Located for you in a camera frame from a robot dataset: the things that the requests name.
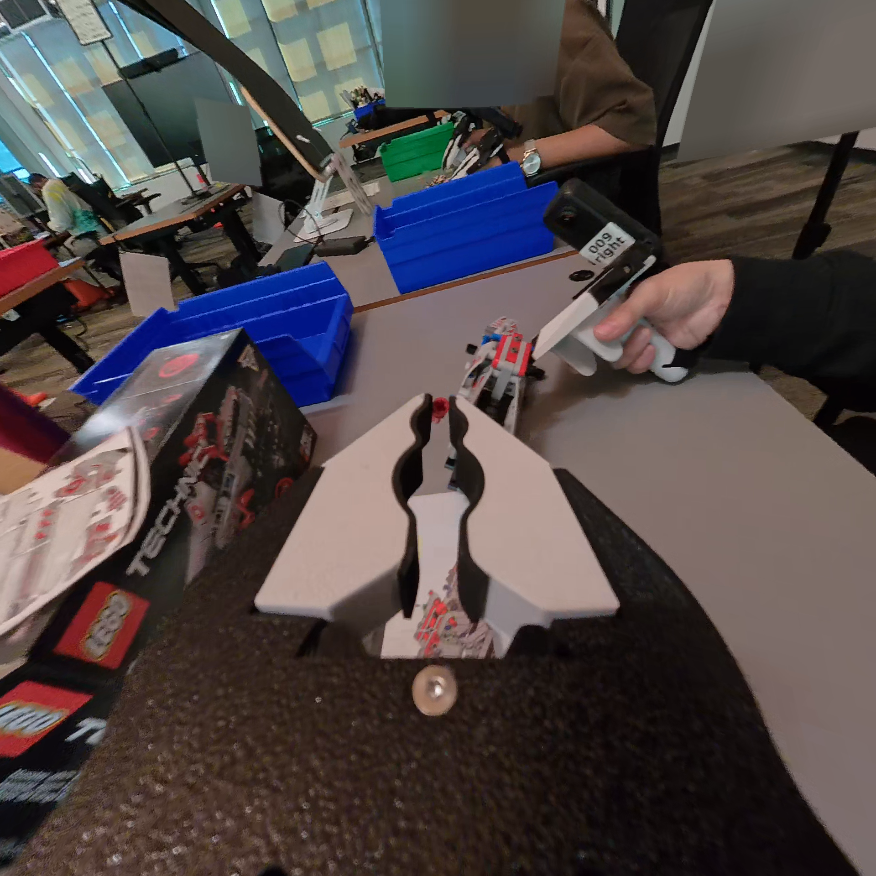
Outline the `black office chair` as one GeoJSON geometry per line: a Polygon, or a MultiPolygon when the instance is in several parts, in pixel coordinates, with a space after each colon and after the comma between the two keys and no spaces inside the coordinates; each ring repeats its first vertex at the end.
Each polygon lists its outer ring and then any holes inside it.
{"type": "Polygon", "coordinates": [[[651,88],[654,144],[621,160],[619,206],[662,235],[659,169],[669,122],[712,7],[711,1],[627,1],[616,36],[619,54],[651,88]]]}

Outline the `black grey toy brick vehicle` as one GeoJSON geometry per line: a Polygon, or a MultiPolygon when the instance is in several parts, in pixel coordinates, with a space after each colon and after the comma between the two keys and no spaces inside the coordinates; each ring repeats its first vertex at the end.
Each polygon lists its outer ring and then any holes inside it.
{"type": "Polygon", "coordinates": [[[533,342],[517,323],[501,317],[485,329],[478,345],[469,344],[469,361],[456,400],[471,405],[498,423],[512,436],[519,435],[520,414],[530,390],[546,373],[532,358],[533,342]]]}

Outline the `dark cardboard box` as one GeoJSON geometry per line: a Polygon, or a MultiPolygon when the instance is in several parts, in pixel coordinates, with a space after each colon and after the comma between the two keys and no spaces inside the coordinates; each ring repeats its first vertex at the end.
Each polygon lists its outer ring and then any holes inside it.
{"type": "Polygon", "coordinates": [[[1,385],[1,495],[40,476],[69,437],[64,428],[1,385]]]}

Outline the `blue plastic bin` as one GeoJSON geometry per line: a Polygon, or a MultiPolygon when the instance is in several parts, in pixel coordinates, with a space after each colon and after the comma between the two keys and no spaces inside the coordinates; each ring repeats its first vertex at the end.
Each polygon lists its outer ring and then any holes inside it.
{"type": "Polygon", "coordinates": [[[100,405],[155,350],[243,329],[299,407],[328,402],[349,341],[352,300],[320,263],[205,293],[140,323],[70,390],[100,405]]]}
{"type": "Polygon", "coordinates": [[[553,251],[543,215],[558,191],[503,164],[376,207],[373,236],[399,292],[418,292],[553,251]]]}

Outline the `white instruction booklet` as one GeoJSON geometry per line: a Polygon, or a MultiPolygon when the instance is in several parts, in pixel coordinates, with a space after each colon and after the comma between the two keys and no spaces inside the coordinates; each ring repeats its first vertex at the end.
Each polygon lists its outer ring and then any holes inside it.
{"type": "Polygon", "coordinates": [[[397,613],[383,631],[383,659],[488,659],[496,655],[484,621],[462,607],[457,580],[459,527],[468,508],[456,490],[410,500],[418,532],[420,579],[412,614],[397,613]]]}

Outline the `red plastic bin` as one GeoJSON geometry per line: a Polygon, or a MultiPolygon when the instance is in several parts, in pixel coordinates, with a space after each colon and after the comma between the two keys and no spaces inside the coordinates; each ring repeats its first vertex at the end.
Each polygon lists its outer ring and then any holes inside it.
{"type": "Polygon", "coordinates": [[[54,271],[59,262],[40,241],[1,249],[1,296],[4,297],[33,279],[54,271]]]}

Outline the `printed paper sheet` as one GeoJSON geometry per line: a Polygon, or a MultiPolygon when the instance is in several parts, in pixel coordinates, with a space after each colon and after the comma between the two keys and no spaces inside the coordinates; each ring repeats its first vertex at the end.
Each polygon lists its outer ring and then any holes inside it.
{"type": "Polygon", "coordinates": [[[146,446],[131,426],[3,497],[2,637],[128,545],[150,501],[146,446]]]}

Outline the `person's right hand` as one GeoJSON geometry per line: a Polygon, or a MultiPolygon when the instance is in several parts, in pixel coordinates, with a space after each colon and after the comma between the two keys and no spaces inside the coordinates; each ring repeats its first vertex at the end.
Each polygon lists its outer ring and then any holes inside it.
{"type": "Polygon", "coordinates": [[[701,347],[729,308],[735,270],[729,259],[672,266],[644,279],[594,328],[603,344],[625,337],[616,370],[641,374],[652,366],[652,336],[660,334],[676,349],[701,347]]]}

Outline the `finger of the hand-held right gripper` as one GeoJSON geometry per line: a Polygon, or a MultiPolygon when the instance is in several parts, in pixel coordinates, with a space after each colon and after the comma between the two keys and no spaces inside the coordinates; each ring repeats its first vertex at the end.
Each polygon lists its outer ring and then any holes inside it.
{"type": "Polygon", "coordinates": [[[620,298],[620,290],[596,295],[582,292],[541,329],[532,357],[543,359],[552,353],[561,359],[619,359],[621,342],[600,342],[594,328],[619,305],[620,298]]]}

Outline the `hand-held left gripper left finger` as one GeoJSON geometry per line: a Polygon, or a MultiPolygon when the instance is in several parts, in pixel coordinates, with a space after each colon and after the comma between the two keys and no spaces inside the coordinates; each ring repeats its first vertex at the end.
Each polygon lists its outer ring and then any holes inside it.
{"type": "Polygon", "coordinates": [[[433,397],[414,396],[293,488],[303,504],[255,597],[262,615],[307,619],[380,655],[420,582],[410,499],[423,483],[433,397]]]}

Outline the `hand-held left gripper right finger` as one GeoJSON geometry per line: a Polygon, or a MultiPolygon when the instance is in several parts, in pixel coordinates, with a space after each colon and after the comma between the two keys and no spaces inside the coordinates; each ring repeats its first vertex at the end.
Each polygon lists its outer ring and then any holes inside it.
{"type": "Polygon", "coordinates": [[[550,464],[491,417],[449,400],[454,483],[467,499],[457,588],[498,658],[526,627],[612,617],[619,598],[550,464]]]}

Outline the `neighbouring grey desk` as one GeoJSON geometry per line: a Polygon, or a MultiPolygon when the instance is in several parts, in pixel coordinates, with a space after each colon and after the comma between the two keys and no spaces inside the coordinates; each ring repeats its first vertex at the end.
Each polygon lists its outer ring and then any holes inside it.
{"type": "MultiPolygon", "coordinates": [[[[373,204],[387,206],[394,198],[417,192],[425,188],[436,176],[437,172],[428,172],[412,177],[404,181],[392,182],[386,175],[374,177],[374,181],[365,184],[367,194],[373,204]]],[[[296,238],[297,229],[301,221],[296,218],[288,229],[276,239],[274,245],[269,248],[264,257],[259,261],[260,266],[273,265],[283,251],[298,243],[296,238]]],[[[564,257],[571,257],[573,251],[570,247],[562,245],[558,240],[553,243],[553,250],[547,254],[530,257],[517,262],[509,263],[487,271],[480,271],[470,276],[453,279],[424,287],[420,293],[431,293],[447,288],[459,287],[464,284],[498,276],[505,272],[517,271],[522,268],[551,262],[564,257]]],[[[355,255],[339,257],[317,257],[312,259],[313,264],[325,262],[334,271],[349,293],[355,308],[366,308],[379,301],[393,299],[400,295],[399,289],[391,276],[382,251],[376,243],[370,243],[366,248],[355,255]]]]}

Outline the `black toy set box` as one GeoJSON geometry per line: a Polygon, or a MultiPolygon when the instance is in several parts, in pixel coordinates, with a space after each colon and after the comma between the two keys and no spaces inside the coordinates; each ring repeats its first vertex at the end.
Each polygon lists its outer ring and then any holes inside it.
{"type": "Polygon", "coordinates": [[[133,540],[10,636],[2,678],[2,860],[71,790],[138,652],[184,590],[308,469],[316,435],[243,329],[152,352],[51,468],[131,426],[151,501],[133,540]]]}

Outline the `person's right forearm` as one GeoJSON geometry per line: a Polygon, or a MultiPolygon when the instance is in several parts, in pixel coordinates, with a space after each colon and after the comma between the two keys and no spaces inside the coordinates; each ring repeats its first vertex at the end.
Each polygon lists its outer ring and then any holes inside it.
{"type": "Polygon", "coordinates": [[[702,356],[772,366],[847,410],[874,413],[874,258],[831,250],[804,260],[734,256],[730,263],[730,303],[702,356]]]}

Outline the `wooden edged office desk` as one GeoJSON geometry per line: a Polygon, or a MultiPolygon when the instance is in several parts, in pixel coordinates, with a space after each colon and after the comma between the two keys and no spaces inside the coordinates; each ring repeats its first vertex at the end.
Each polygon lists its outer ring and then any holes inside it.
{"type": "Polygon", "coordinates": [[[261,255],[238,213],[248,201],[247,186],[211,186],[204,189],[202,195],[202,198],[175,201],[154,214],[104,235],[100,243],[103,246],[139,246],[147,254],[164,257],[169,263],[172,276],[181,279],[192,295],[198,296],[207,292],[197,273],[205,264],[187,262],[181,256],[174,236],[183,227],[202,230],[219,224],[245,268],[249,271],[255,270],[261,255]]]}

